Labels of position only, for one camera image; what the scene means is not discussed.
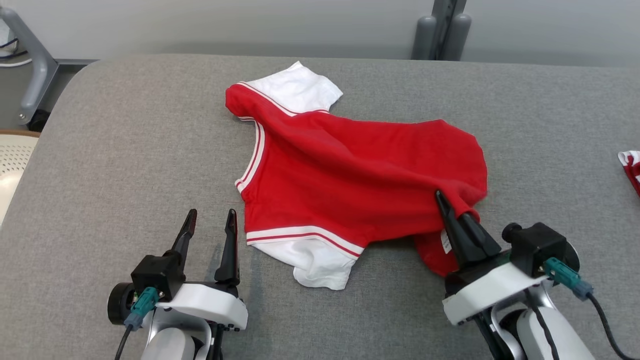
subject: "gray fabric tabletop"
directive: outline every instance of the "gray fabric tabletop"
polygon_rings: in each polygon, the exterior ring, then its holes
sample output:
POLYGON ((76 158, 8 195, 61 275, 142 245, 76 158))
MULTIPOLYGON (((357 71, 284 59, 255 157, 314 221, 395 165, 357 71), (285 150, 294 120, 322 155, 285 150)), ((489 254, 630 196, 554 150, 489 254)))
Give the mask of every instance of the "gray fabric tabletop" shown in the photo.
MULTIPOLYGON (((171 246, 190 208, 199 214, 185 272, 212 279, 229 208, 243 226, 234 180, 255 134, 224 91, 296 60, 133 56, 71 81, 0 231, 0 358, 113 358, 124 328, 107 319, 109 292, 171 246)), ((489 172, 482 224, 496 238, 510 222, 565 235, 620 347, 640 356, 640 199, 617 159, 640 148, 637 70, 301 61, 344 92, 335 115, 445 119, 475 135, 489 172)), ((225 336, 225 360, 490 358, 474 324, 449 324, 443 279, 407 240, 366 249, 342 291, 305 288, 290 266, 243 245, 244 233, 241 242, 249 324, 225 336)), ((559 286, 552 298, 597 359, 615 358, 590 303, 559 286)), ((146 338, 133 333, 123 358, 139 358, 146 338)))

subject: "clothing tag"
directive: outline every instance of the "clothing tag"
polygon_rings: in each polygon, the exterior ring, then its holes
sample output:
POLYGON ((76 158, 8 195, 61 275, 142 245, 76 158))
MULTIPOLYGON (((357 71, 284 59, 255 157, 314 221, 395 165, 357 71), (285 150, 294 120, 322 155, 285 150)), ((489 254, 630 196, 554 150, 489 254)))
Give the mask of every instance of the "clothing tag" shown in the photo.
POLYGON ((442 230, 440 233, 440 240, 442 240, 442 248, 444 249, 444 253, 448 254, 451 251, 451 243, 449 242, 449 237, 447 236, 447 231, 442 230))

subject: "red and white folded cloth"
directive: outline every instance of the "red and white folded cloth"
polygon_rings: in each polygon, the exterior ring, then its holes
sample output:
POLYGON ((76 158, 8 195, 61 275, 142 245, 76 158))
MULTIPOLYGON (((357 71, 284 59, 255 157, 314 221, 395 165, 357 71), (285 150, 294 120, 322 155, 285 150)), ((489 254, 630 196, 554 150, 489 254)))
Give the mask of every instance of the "red and white folded cloth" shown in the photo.
POLYGON ((457 269, 440 237, 435 192, 457 215, 477 216, 487 174, 476 139, 443 120, 331 115, 341 96, 300 62, 227 89, 227 108, 255 122, 253 157, 236 181, 247 244, 292 265, 300 284, 333 290, 344 289, 368 244, 403 236, 414 235, 432 271, 457 269))
POLYGON ((640 196, 640 151, 621 151, 618 153, 618 159, 625 168, 627 177, 631 180, 636 193, 640 196))

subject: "teal connector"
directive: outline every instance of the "teal connector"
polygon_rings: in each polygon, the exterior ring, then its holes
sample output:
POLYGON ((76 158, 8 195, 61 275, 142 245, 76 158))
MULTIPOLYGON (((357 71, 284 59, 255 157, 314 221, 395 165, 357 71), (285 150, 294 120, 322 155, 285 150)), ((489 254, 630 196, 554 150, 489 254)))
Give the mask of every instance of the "teal connector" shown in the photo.
POLYGON ((587 300, 587 294, 593 293, 590 283, 582 280, 577 272, 556 258, 547 259, 544 269, 547 276, 571 289, 582 301, 587 300))
POLYGON ((138 330, 142 326, 142 320, 149 311, 156 307, 158 300, 160 300, 160 296, 156 288, 146 288, 138 297, 138 301, 131 307, 131 314, 124 320, 124 325, 126 327, 131 325, 132 331, 138 330))

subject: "red fabric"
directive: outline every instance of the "red fabric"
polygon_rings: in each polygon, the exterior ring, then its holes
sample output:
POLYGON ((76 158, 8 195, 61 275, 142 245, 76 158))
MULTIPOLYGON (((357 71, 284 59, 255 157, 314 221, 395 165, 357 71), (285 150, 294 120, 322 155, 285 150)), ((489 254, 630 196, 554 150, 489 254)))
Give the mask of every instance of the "red fabric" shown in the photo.
POLYGON ((637 176, 640 176, 640 163, 637 163, 635 166, 632 165, 634 163, 633 156, 629 155, 627 157, 628 165, 624 166, 625 173, 627 173, 627 177, 631 180, 631 183, 636 189, 636 193, 640 196, 640 181, 637 176))
POLYGON ((417 249, 432 271, 457 268, 442 249, 434 194, 441 189, 458 215, 477 216, 472 206, 486 195, 487 174, 472 135, 443 120, 290 116, 246 84, 227 89, 227 108, 264 127, 264 152, 241 192, 247 233, 314 225, 361 247, 418 234, 417 249))

